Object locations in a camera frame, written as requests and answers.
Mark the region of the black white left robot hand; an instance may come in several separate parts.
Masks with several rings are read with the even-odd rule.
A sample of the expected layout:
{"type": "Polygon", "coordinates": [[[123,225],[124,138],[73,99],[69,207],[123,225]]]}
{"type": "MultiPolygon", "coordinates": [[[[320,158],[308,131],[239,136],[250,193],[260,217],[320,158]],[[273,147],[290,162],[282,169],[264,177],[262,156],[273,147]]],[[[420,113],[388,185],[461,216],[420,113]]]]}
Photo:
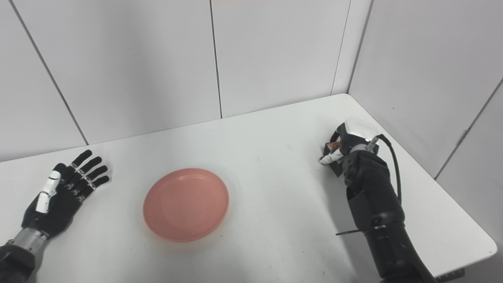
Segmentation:
{"type": "Polygon", "coordinates": [[[62,233],[82,204],[95,190],[110,181],[100,156],[85,150],[70,164],[58,163],[43,188],[25,210],[21,227],[34,229],[47,239],[62,233]]]}

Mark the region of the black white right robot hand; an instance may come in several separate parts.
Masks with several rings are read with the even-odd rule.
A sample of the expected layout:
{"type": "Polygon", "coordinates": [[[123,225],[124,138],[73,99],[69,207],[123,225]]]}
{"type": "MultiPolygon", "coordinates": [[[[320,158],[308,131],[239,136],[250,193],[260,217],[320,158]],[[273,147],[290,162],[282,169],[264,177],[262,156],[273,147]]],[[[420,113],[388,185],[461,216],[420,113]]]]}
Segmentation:
{"type": "Polygon", "coordinates": [[[319,163],[330,165],[341,163],[345,157],[355,151],[367,151],[378,154],[378,131],[371,124],[359,118],[347,118],[334,131],[325,144],[319,163]]]}

